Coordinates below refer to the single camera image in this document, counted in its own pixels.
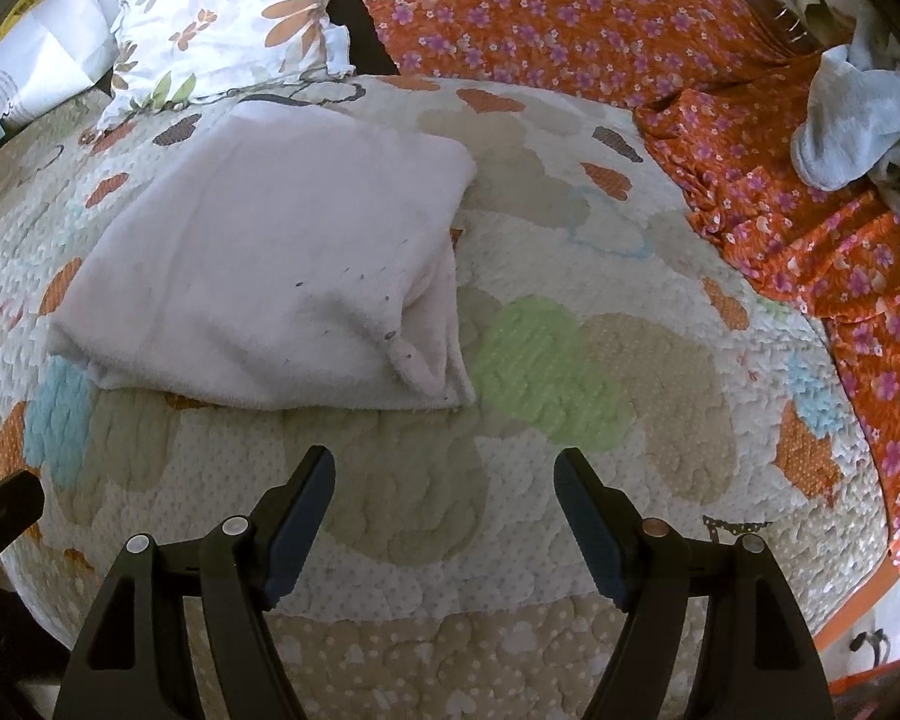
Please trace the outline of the pink floral zip sweater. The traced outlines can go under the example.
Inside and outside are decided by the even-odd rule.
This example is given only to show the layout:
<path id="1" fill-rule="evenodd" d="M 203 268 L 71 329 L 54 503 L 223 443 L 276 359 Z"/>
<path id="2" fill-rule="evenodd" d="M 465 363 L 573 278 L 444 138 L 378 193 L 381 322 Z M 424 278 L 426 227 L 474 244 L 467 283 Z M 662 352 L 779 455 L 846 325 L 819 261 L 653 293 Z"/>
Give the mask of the pink floral zip sweater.
<path id="1" fill-rule="evenodd" d="M 250 410 L 443 410 L 475 396 L 448 138 L 238 103 L 109 224 L 48 348 L 103 388 Z"/>

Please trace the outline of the white heart pattern quilt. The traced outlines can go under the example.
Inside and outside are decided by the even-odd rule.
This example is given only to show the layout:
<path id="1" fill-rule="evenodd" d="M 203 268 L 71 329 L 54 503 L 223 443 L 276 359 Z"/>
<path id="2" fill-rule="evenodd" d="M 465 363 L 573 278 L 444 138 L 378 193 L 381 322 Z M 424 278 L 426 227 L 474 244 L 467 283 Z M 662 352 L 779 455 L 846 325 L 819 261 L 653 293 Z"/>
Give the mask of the white heart pattern quilt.
<path id="1" fill-rule="evenodd" d="M 759 296 L 689 227 L 621 109 L 491 83 L 289 91 L 455 138 L 476 179 L 457 224 L 475 405 L 252 413 L 102 392 L 46 354 L 48 320 L 110 221 L 198 145 L 222 104 L 92 137 L 82 94 L 0 149 L 0 478 L 45 512 L 2 553 L 72 644 L 121 544 L 202 535 L 313 444 L 338 483 L 301 578 L 268 617 L 315 718 L 571 718 L 621 631 L 557 504 L 559 450 L 689 538 L 758 535 L 810 628 L 888 550 L 875 463 L 824 333 Z"/>

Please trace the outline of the orange floral sheet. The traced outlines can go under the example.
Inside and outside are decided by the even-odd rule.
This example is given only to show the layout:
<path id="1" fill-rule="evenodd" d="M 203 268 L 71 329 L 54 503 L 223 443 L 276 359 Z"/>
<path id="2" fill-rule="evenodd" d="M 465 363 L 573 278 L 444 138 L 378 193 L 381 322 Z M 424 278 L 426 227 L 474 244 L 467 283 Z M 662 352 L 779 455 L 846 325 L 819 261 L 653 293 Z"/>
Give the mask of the orange floral sheet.
<path id="1" fill-rule="evenodd" d="M 629 101 L 649 153 L 685 192 L 694 231 L 761 296 L 823 324 L 900 566 L 900 215 L 866 179 L 824 192 L 793 169 L 790 138 L 818 65 L 805 57 Z"/>

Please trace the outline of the grey crumpled cloth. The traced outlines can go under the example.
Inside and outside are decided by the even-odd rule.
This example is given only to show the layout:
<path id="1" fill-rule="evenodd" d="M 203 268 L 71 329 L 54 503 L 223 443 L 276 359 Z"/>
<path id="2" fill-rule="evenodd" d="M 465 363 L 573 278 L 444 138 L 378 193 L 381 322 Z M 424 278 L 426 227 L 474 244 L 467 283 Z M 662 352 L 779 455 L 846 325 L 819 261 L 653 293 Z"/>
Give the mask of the grey crumpled cloth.
<path id="1" fill-rule="evenodd" d="M 790 144 L 809 187 L 870 179 L 900 213 L 900 42 L 871 0 L 793 0 L 826 50 Z"/>

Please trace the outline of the white plastic package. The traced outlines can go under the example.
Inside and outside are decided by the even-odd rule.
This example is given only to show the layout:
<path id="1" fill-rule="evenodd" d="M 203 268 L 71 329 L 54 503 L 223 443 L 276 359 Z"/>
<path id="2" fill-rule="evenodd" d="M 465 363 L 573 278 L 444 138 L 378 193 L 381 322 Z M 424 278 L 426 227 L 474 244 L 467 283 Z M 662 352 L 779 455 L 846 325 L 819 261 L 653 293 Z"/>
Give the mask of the white plastic package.
<path id="1" fill-rule="evenodd" d="M 116 0 L 43 0 L 0 43 L 0 124 L 20 130 L 115 65 Z"/>

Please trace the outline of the white floral pillow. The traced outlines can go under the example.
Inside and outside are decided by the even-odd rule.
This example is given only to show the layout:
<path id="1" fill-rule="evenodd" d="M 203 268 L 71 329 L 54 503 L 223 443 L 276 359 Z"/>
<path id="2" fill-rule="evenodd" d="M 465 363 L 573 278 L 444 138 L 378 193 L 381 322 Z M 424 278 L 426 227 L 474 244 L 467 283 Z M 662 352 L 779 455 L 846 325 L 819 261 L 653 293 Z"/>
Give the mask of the white floral pillow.
<path id="1" fill-rule="evenodd" d="M 142 112 L 209 103 L 271 82 L 351 75 L 331 0 L 116 0 L 109 132 Z"/>

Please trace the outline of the orange floral pillow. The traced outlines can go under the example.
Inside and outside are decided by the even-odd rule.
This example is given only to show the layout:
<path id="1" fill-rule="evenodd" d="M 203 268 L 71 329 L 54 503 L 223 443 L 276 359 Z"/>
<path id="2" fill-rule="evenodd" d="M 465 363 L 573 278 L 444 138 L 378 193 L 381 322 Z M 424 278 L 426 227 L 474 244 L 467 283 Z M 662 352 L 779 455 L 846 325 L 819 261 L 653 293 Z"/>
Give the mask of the orange floral pillow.
<path id="1" fill-rule="evenodd" d="M 640 107 L 758 78 L 790 55 L 745 0 L 362 0 L 404 75 Z"/>

